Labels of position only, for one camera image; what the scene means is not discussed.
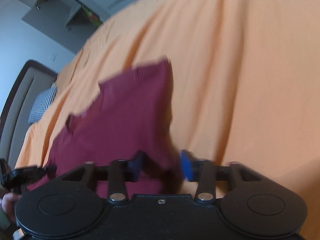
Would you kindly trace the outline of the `person left hand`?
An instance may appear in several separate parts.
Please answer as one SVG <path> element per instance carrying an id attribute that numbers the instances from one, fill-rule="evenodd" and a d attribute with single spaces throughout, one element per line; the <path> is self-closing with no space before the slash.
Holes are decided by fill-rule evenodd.
<path id="1" fill-rule="evenodd" d="M 7 193 L 1 200 L 1 209 L 12 223 L 16 223 L 14 205 L 21 199 L 22 195 Z"/>

